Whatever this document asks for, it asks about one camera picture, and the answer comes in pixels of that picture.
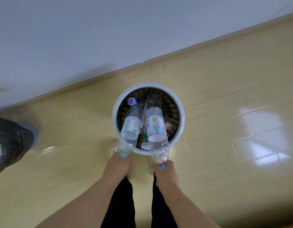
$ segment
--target tiled floor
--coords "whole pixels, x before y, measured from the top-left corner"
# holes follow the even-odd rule
[[[275,219],[293,211],[292,20],[1,113],[33,123],[40,139],[0,174],[0,227],[37,225],[101,176],[116,139],[115,100],[145,81],[169,87],[183,103],[185,129],[171,159],[183,191],[205,213],[243,227],[261,211]],[[149,227],[148,157],[134,156],[131,182],[137,227]]]

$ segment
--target empty plastic bottle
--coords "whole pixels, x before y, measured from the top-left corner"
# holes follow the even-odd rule
[[[153,160],[165,170],[169,160],[170,148],[161,110],[161,102],[162,98],[160,95],[149,94],[146,99],[147,110],[145,118],[150,153]]]
[[[144,104],[145,99],[141,99],[136,104],[132,105],[126,114],[118,142],[120,155],[123,158],[127,157],[137,145]]]

